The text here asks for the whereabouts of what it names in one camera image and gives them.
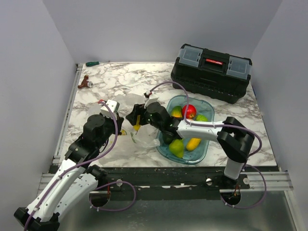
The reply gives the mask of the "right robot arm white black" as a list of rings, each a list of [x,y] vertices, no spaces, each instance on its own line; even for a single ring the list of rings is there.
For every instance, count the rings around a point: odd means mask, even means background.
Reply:
[[[239,183],[239,175],[248,160],[256,137],[234,117],[229,116],[219,122],[191,121],[171,116],[158,102],[149,105],[135,104],[126,119],[133,126],[149,124],[158,129],[165,144],[188,138],[219,143],[228,157],[221,177],[222,185],[228,189]]]

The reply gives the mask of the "orange green fake mango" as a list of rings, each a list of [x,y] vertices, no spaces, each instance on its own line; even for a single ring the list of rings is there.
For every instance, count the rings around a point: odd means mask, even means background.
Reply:
[[[182,107],[181,106],[173,107],[170,115],[176,118],[182,118]]]

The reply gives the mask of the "light green fake pear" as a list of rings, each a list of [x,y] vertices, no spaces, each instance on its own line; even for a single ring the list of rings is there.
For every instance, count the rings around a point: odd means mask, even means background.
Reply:
[[[184,144],[182,140],[176,139],[169,145],[169,151],[177,158],[183,158]]]

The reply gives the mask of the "translucent printed plastic bag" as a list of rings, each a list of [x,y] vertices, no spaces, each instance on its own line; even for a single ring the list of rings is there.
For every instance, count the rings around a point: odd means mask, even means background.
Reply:
[[[143,96],[129,93],[127,95],[117,95],[113,99],[119,103],[117,112],[121,117],[125,117],[133,111],[135,104],[144,104],[146,99]],[[160,141],[156,137],[157,129],[150,125],[142,125],[141,119],[138,117],[137,124],[131,125],[130,122],[125,119],[122,124],[122,135],[126,138],[130,137],[131,141],[138,148],[152,149],[160,146]]]

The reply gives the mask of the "red fake fruit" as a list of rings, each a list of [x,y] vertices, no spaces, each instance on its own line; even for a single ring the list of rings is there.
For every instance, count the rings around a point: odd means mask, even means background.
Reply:
[[[187,119],[194,119],[197,115],[196,108],[191,104],[183,106],[181,112],[182,116],[186,117]]]

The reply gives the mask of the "yellow fake fruit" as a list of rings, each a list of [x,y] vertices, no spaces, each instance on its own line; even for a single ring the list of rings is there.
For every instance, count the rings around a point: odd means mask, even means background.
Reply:
[[[133,128],[134,128],[134,130],[135,130],[136,132],[138,132],[139,129],[140,129],[140,127],[141,127],[141,125],[140,125],[140,117],[141,117],[141,115],[138,115],[138,116],[137,116],[136,124],[133,126]]]

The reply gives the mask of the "green fake fruit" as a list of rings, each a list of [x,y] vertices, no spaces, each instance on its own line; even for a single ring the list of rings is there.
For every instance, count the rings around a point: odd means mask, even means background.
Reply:
[[[208,122],[208,118],[202,114],[198,114],[195,120],[198,122]]]

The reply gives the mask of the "dark green fake avocado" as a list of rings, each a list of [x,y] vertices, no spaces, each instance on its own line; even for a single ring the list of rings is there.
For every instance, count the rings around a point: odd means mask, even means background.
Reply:
[[[163,133],[163,142],[164,144],[171,144],[173,142],[174,138],[173,135]]]

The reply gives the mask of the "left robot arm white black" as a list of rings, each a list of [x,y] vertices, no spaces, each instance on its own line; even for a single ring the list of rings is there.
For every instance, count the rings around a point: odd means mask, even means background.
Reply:
[[[83,126],[83,133],[73,142],[53,178],[27,207],[19,207],[14,217],[26,231],[56,231],[61,220],[90,191],[102,190],[107,173],[102,167],[91,165],[100,149],[113,134],[119,135],[124,118],[91,115]]]

